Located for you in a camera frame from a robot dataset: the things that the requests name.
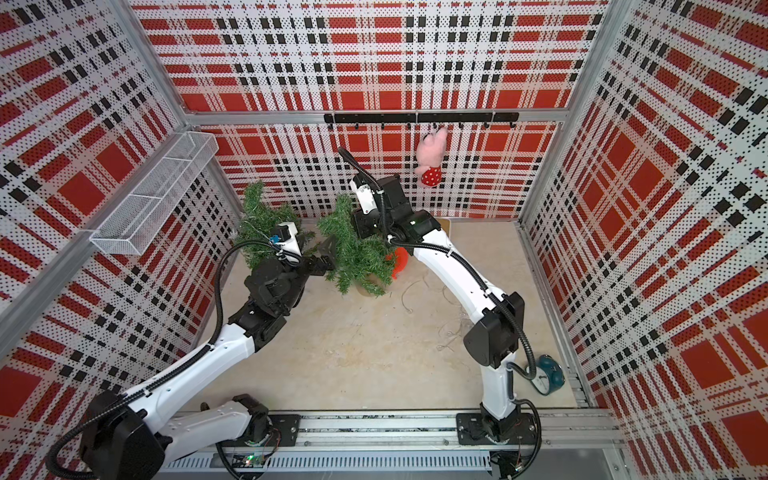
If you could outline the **small christmas tree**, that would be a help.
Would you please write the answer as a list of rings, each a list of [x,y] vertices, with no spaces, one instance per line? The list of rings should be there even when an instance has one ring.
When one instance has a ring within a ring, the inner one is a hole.
[[[314,237],[314,233],[304,233],[301,219],[291,205],[283,203],[278,207],[270,207],[263,202],[265,185],[262,181],[250,184],[244,190],[244,215],[239,225],[236,244],[259,240],[266,242],[271,237],[271,231],[283,222],[293,222],[299,235],[300,247],[305,240]],[[240,249],[249,268],[256,267],[262,260],[275,258],[276,252],[266,246],[250,245]]]
[[[336,267],[327,279],[342,295],[352,287],[359,287],[369,296],[383,296],[392,283],[394,250],[378,237],[360,239],[353,225],[353,213],[351,197],[341,195],[336,199],[333,212],[317,223],[323,236],[336,239]]]

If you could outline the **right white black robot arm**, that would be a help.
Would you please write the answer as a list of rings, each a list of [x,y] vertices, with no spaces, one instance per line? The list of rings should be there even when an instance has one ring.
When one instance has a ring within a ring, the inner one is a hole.
[[[406,252],[434,273],[468,314],[472,327],[463,343],[481,367],[481,424],[489,440],[511,439],[522,426],[524,400],[514,377],[536,377],[534,350],[523,329],[525,302],[497,288],[460,254],[439,221],[425,210],[414,210],[400,177],[381,179],[362,167],[346,149],[341,159],[357,171],[350,187],[359,202],[352,222],[359,238],[378,236]]]

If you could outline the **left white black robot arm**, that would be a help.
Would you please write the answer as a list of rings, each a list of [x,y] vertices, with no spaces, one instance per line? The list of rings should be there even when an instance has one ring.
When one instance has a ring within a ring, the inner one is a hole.
[[[105,391],[84,420],[45,456],[61,479],[151,479],[162,467],[214,443],[236,439],[265,409],[242,395],[217,409],[179,417],[178,411],[231,367],[263,349],[286,325],[308,279],[334,270],[337,239],[305,256],[294,233],[263,242],[272,256],[251,270],[245,304],[223,314],[221,279],[214,279],[215,328],[211,338],[161,373],[121,394]]]

